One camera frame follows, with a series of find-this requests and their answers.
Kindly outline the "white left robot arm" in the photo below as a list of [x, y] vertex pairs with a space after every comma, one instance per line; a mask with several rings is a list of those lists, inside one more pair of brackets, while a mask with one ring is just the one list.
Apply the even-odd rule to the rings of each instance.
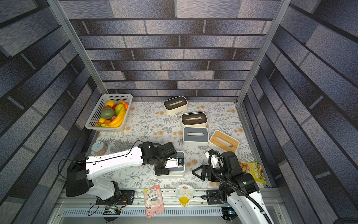
[[97, 205], [117, 204], [122, 193], [117, 182], [107, 182], [100, 176], [112, 171], [142, 165], [152, 165], [157, 176], [169, 175], [170, 170], [185, 165], [172, 142], [164, 145], [141, 142], [131, 149], [102, 156], [77, 154], [67, 169], [66, 196], [90, 194], [97, 197]]

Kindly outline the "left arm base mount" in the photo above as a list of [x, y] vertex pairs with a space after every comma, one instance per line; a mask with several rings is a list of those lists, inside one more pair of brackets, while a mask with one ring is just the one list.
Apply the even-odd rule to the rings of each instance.
[[109, 199], [102, 200], [97, 199], [96, 205], [115, 205], [115, 206], [124, 206], [132, 205], [135, 196], [134, 190], [120, 190], [120, 193], [117, 192], [115, 195]]

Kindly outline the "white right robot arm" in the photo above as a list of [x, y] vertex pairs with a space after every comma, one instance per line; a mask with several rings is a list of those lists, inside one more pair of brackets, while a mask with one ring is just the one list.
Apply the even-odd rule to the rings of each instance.
[[206, 200], [224, 204], [222, 218], [231, 221], [238, 217], [243, 224], [273, 224], [255, 179], [242, 171], [236, 154], [209, 150], [206, 156], [208, 164], [192, 170], [192, 174], [203, 181], [220, 183], [217, 193], [207, 195]]

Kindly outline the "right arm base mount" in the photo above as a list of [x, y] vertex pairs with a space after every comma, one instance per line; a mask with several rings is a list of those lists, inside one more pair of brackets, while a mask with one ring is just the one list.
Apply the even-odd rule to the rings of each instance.
[[208, 204], [228, 204], [226, 194], [221, 189], [207, 189], [206, 199]]

